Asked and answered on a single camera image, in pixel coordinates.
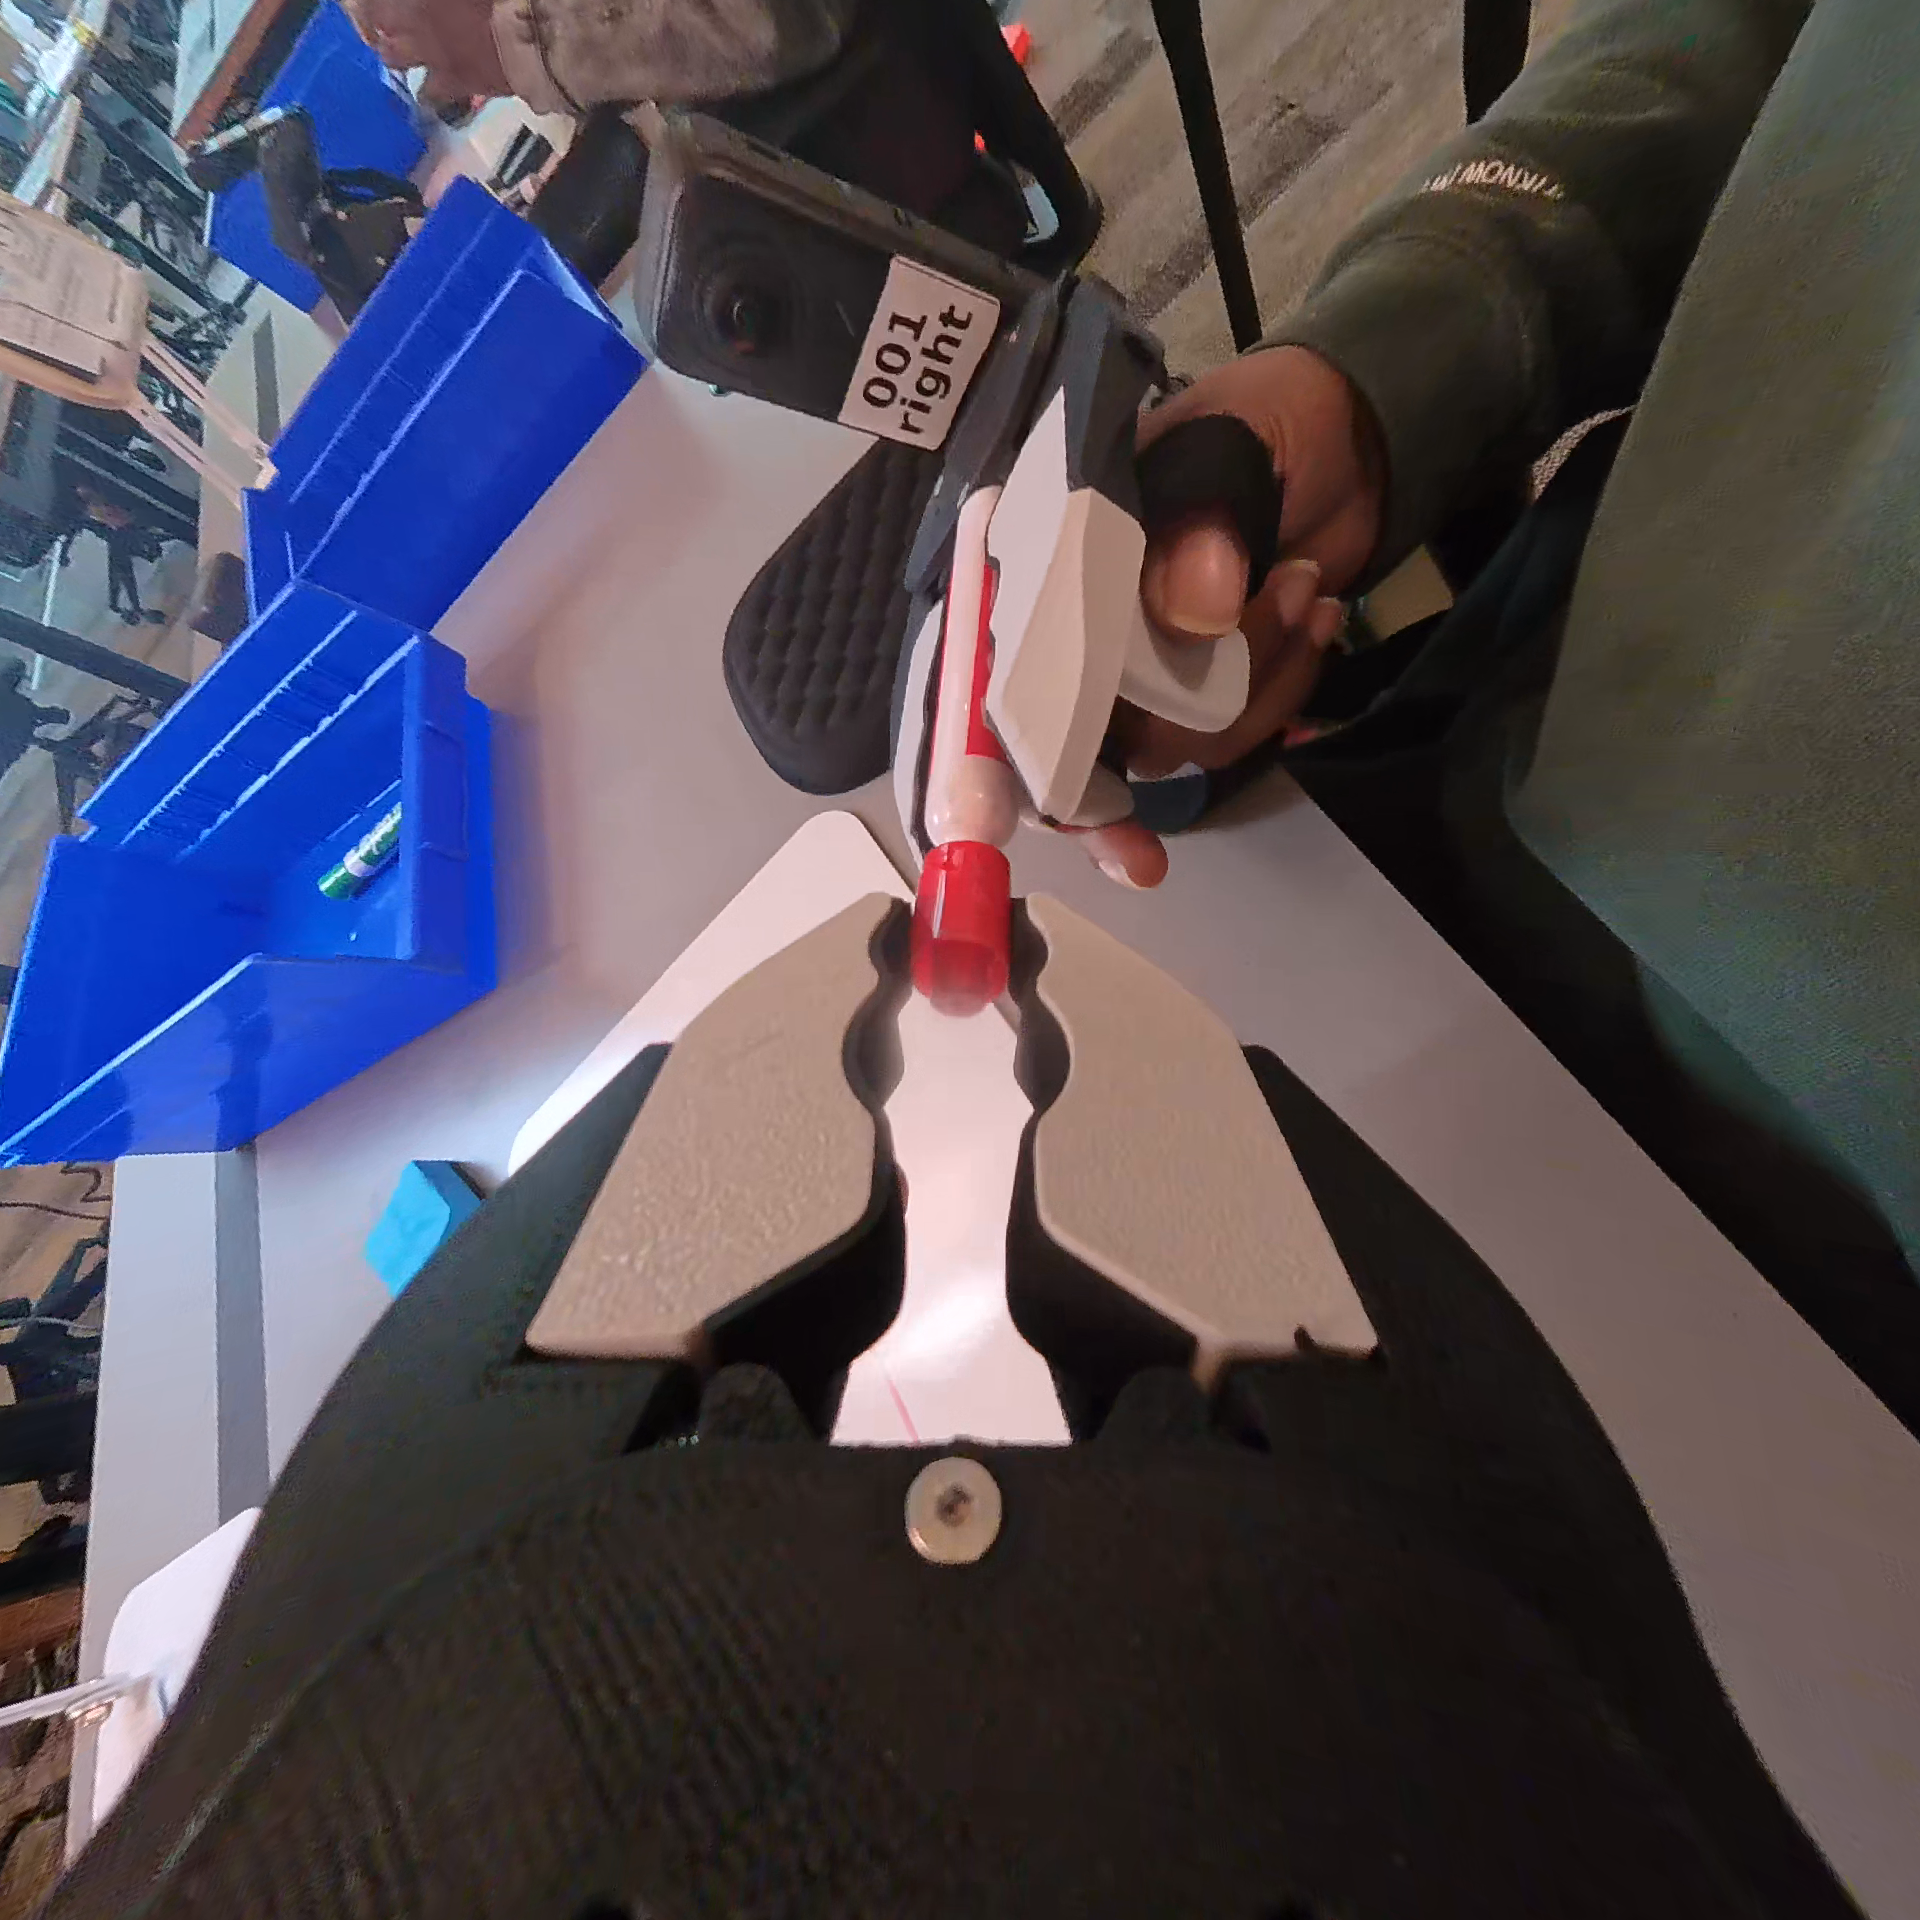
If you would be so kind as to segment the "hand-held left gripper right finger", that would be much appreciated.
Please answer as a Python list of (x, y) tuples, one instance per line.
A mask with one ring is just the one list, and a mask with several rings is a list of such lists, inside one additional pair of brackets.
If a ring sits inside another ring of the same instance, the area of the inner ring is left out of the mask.
[(1376, 1353), (1376, 1325), (1232, 1028), (1051, 896), (1014, 912), (1029, 1101), (1006, 1254), (1057, 1375)]

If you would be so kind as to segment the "person's right hand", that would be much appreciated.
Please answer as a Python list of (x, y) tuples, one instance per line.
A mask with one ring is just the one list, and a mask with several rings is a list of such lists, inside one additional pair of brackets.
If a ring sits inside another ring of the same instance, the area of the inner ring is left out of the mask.
[(1140, 597), (1151, 622), (1184, 641), (1237, 630), (1251, 649), (1251, 696), (1237, 721), (1195, 734), (1117, 708), (1124, 765), (1163, 777), (1185, 762), (1232, 765), (1303, 716), (1343, 600), (1380, 535), (1385, 469), (1374, 416), (1353, 383), (1317, 351), (1262, 348), (1143, 413), (1140, 447), (1197, 416), (1233, 416), (1260, 436), (1283, 490), (1277, 559), (1260, 592), (1229, 519), (1157, 519), (1145, 537)]

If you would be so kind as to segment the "blue whiteboard eraser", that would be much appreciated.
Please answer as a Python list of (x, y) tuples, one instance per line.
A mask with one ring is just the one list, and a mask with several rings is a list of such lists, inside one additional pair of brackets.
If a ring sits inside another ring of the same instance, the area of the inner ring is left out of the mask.
[(413, 1282), (438, 1247), (484, 1205), (465, 1167), (413, 1158), (400, 1167), (388, 1199), (364, 1240), (364, 1260), (390, 1297)]

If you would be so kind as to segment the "red marker cap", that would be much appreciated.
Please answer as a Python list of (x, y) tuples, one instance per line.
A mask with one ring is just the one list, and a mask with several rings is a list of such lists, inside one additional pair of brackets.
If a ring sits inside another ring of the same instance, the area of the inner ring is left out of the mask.
[(921, 863), (907, 935), (915, 991), (941, 1017), (979, 1017), (1006, 991), (1011, 962), (1008, 854), (980, 838), (932, 848)]

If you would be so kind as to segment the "green sweatshirt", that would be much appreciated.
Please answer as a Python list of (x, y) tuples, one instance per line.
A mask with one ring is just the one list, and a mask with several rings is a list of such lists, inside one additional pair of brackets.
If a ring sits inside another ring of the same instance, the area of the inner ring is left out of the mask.
[(1638, 396), (1289, 770), (1916, 1433), (1917, 8), (1811, 7)]

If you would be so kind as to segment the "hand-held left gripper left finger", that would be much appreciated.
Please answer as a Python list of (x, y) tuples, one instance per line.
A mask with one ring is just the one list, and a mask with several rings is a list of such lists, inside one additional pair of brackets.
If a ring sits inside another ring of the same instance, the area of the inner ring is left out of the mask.
[(667, 1046), (525, 1344), (707, 1359), (750, 1300), (897, 1197), (903, 898), (867, 893), (724, 988)]

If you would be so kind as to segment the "white whiteboard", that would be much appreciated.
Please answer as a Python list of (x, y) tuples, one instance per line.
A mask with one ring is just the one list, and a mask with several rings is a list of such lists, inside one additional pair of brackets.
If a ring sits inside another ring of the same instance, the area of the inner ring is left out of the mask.
[[(895, 863), (853, 813), (832, 809), (798, 828), (655, 984), (535, 1109), (511, 1140), (518, 1172), (613, 1080), (667, 1046), (724, 988), (867, 893), (907, 900)], [(1011, 1442), (1067, 1438), (1065, 1398), (1044, 1354), (1019, 1333), (1006, 1295), (1011, 1214), (1029, 1101), (1017, 1085), (1017, 1018), (1000, 1009), (945, 1017), (904, 991), (903, 1072), (886, 1098), (903, 1205), (901, 1302), (868, 1345), (828, 1365), (848, 1369), (853, 1408), (836, 1415), (849, 1444), (932, 1444), (966, 1433)], [(750, 1300), (707, 1359), (765, 1329), (769, 1310), (804, 1314), (849, 1304), (849, 1285), (801, 1280)]]

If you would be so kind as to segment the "blue plastic bin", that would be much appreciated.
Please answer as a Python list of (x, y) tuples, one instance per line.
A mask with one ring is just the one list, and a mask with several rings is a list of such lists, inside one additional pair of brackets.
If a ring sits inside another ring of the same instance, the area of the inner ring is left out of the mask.
[(309, 584), (431, 630), (645, 369), (535, 225), (451, 181), (245, 496), (252, 615)]
[[(52, 844), (5, 1165), (249, 1145), (495, 984), (492, 712), (465, 657), (287, 586)], [(393, 802), (361, 898), (315, 879)]]
[(352, 322), (424, 222), (413, 94), (343, 4), (313, 4), (259, 94), (188, 153), (207, 249), (287, 303)]

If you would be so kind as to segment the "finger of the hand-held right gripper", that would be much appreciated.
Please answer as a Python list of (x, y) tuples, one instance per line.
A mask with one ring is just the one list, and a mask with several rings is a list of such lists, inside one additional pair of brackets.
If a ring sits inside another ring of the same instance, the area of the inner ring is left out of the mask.
[(1117, 701), (1143, 550), (1119, 502), (1071, 481), (1067, 406), (1048, 400), (990, 516), (990, 724), (1047, 821), (1084, 807)]
[(941, 597), (915, 598), (895, 682), (893, 791), (912, 848), (936, 848), (969, 832), (975, 632), (979, 565), (956, 565)]

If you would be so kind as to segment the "green dry-erase marker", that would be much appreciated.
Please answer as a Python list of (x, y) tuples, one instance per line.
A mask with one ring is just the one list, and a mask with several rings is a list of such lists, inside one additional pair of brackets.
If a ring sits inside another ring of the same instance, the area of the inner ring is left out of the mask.
[(324, 869), (315, 879), (318, 896), (329, 902), (349, 902), (366, 896), (393, 866), (401, 825), (404, 804), (397, 799)]

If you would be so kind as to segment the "red dry-erase marker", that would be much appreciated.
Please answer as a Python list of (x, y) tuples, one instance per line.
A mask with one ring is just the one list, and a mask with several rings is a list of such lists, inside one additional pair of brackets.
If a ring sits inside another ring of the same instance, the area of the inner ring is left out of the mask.
[(928, 848), (1008, 850), (1021, 789), (988, 719), (997, 568), (984, 543), (956, 557), (929, 673), (918, 825)]

